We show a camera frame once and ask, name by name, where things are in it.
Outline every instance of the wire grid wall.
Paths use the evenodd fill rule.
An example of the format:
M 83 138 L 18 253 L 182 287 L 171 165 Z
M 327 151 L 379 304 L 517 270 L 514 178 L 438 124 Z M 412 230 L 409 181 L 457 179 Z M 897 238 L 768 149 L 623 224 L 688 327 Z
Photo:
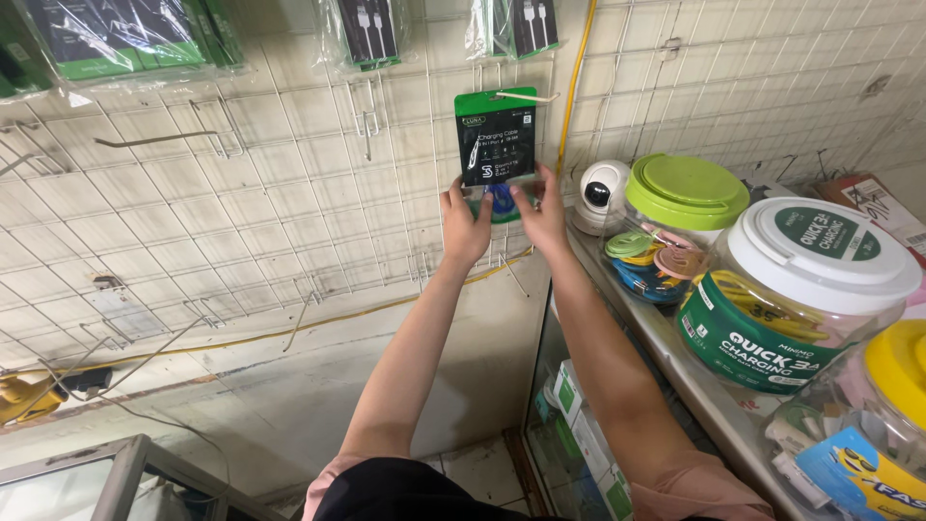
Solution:
M 595 14 L 571 181 L 597 160 L 653 152 L 787 184 L 884 168 L 866 156 L 926 94 L 922 0 L 618 1 Z
M 248 28 L 252 82 L 0 109 L 0 369 L 105 337 L 126 349 L 197 316 L 221 326 L 427 280 L 443 255 L 437 194 L 460 172 L 453 96 L 521 84 L 552 95 L 556 54 L 474 65 L 462 55 L 469 13 L 424 4 L 419 58 L 402 67 L 310 69 L 308 18 L 292 27 L 304 6 L 281 2 L 290 16 L 266 21 L 251 1 L 238 7 L 260 19 Z M 203 135 L 91 141 L 181 133 Z M 477 266 L 529 247 L 516 222 L 494 226 Z M 98 289 L 99 275 L 116 286 Z

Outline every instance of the security camera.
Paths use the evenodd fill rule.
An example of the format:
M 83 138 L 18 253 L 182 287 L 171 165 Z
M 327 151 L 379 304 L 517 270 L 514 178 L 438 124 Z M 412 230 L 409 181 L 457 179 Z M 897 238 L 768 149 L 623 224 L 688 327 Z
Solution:
M 608 204 L 615 194 L 623 197 L 630 175 L 631 167 L 612 159 L 588 167 L 579 182 L 582 204 L 576 205 L 572 223 L 586 234 L 601 235 L 606 226 Z

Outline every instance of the plastic jar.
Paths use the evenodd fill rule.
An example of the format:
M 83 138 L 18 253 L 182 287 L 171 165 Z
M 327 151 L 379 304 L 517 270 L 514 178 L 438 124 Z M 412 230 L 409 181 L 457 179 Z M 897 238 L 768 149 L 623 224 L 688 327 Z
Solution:
M 868 215 L 776 197 L 718 237 L 676 324 L 724 381 L 788 395 L 899 319 L 921 280 L 913 256 Z
M 926 321 L 852 348 L 779 407 L 764 434 L 772 467 L 808 508 L 926 520 Z
M 624 196 L 612 198 L 600 249 L 616 278 L 655 304 L 684 297 L 707 246 L 749 204 L 723 167 L 665 154 L 633 163 Z

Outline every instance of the white box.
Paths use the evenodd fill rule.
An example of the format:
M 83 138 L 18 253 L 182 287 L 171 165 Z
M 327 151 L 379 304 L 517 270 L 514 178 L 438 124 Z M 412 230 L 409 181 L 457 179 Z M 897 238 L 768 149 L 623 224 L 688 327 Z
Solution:
M 607 511 L 614 521 L 633 521 L 631 504 L 631 484 L 620 472 L 618 464 L 611 465 L 605 476 L 598 482 L 598 490 L 605 499 Z
M 565 360 L 559 365 L 553 394 L 557 397 L 559 410 L 563 412 L 563 416 L 566 416 L 566 424 L 572 428 L 579 410 L 585 405 L 585 393 L 582 392 L 579 378 L 576 377 L 575 370 L 572 368 L 572 360 Z
M 601 431 L 601 426 L 595 420 L 591 408 L 582 407 L 579 410 L 576 421 L 572 424 L 572 436 L 576 438 L 582 457 L 585 458 L 588 470 L 592 473 L 592 479 L 597 483 L 615 464 L 615 461 L 614 454 L 607 445 L 605 433 Z

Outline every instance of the white lid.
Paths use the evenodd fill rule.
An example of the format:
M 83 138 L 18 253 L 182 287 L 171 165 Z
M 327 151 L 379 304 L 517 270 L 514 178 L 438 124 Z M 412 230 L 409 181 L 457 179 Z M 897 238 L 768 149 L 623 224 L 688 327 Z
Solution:
M 868 215 L 817 199 L 759 201 L 740 215 L 727 243 L 765 286 L 833 313 L 888 310 L 922 280 L 910 252 Z

